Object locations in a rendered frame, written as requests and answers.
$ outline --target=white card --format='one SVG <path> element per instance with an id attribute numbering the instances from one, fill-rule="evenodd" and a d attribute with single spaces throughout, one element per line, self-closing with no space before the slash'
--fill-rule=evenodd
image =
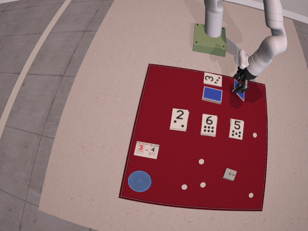
<path id="1" fill-rule="evenodd" d="M 234 178 L 235 178 L 236 172 L 237 171 L 234 171 L 232 169 L 226 168 L 226 171 L 225 171 L 225 174 L 223 175 L 223 178 L 227 179 L 227 180 L 232 180 L 233 181 Z"/>
<path id="2" fill-rule="evenodd" d="M 201 135 L 216 136 L 217 115 L 202 114 Z"/>
<path id="3" fill-rule="evenodd" d="M 203 83 L 221 87 L 222 86 L 222 76 L 204 72 Z"/>
<path id="4" fill-rule="evenodd" d="M 229 138 L 242 140 L 243 132 L 244 132 L 244 121 L 239 119 L 230 119 Z"/>
<path id="5" fill-rule="evenodd" d="M 157 159 L 158 149 L 158 144 L 137 141 L 134 155 Z"/>
<path id="6" fill-rule="evenodd" d="M 171 123 L 170 123 L 170 130 L 186 131 L 188 115 L 189 115 L 188 110 L 173 108 L 172 116 L 171 116 Z"/>

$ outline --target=green mounting block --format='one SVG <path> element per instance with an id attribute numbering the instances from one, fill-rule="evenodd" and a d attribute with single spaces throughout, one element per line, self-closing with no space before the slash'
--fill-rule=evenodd
<path id="1" fill-rule="evenodd" d="M 194 24 L 193 51 L 225 57 L 226 41 L 226 28 L 221 29 L 221 35 L 218 38 L 212 38 L 205 33 L 204 24 Z"/>

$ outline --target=small gray square object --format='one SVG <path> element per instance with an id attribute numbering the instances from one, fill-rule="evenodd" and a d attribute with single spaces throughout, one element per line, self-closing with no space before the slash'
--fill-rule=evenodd
<path id="1" fill-rule="evenodd" d="M 235 178 L 235 175 L 236 175 L 236 171 L 229 169 L 229 168 L 226 168 L 226 171 L 225 171 L 225 174 L 223 175 L 223 178 L 233 181 L 234 178 Z"/>

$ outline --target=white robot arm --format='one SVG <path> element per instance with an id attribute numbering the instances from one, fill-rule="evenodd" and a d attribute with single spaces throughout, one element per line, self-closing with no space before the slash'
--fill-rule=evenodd
<path id="1" fill-rule="evenodd" d="M 210 37 L 220 36 L 222 26 L 223 7 L 218 2 L 221 0 L 205 0 L 205 33 Z M 255 79 L 267 67 L 272 59 L 287 49 L 287 36 L 283 27 L 283 13 L 280 0 L 263 0 L 265 23 L 271 30 L 271 36 L 265 38 L 258 50 L 248 58 L 240 50 L 240 61 L 237 74 L 234 76 L 239 84 L 233 92 L 244 92 L 248 89 L 249 80 Z"/>

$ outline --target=blue card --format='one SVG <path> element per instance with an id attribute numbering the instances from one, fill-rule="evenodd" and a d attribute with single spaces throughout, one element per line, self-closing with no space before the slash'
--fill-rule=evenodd
<path id="1" fill-rule="evenodd" d="M 202 100 L 221 104 L 222 90 L 204 87 Z"/>
<path id="2" fill-rule="evenodd" d="M 236 87 L 237 85 L 238 85 L 239 83 L 236 81 L 236 80 L 234 80 L 234 87 Z M 245 92 L 243 92 L 243 93 L 236 93 L 240 98 L 241 98 L 241 100 L 243 100 L 244 101 L 244 98 L 245 98 Z"/>

